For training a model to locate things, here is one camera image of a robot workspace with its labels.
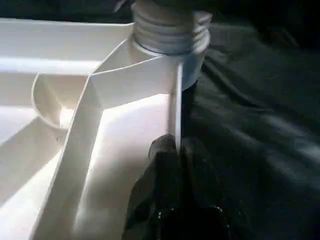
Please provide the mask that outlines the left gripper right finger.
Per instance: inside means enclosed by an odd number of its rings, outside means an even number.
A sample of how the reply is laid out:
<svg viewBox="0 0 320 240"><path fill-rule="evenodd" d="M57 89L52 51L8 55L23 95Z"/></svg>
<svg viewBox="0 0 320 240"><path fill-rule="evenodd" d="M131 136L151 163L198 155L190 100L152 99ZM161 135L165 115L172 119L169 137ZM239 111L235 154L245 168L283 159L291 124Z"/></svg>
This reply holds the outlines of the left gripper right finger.
<svg viewBox="0 0 320 240"><path fill-rule="evenodd" d="M191 240L244 240L244 231L229 216L213 157L197 138L182 140L181 161L188 196L185 217Z"/></svg>

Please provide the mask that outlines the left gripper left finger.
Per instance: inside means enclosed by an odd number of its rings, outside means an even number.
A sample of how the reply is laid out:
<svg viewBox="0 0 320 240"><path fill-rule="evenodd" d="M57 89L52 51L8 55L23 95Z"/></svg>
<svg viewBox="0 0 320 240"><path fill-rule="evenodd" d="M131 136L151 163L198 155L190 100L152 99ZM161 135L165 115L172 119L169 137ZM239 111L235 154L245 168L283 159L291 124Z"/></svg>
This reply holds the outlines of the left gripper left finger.
<svg viewBox="0 0 320 240"><path fill-rule="evenodd" d="M123 240L161 240L169 216L181 206L182 171L175 137L155 139L148 151L149 164L132 187Z"/></svg>

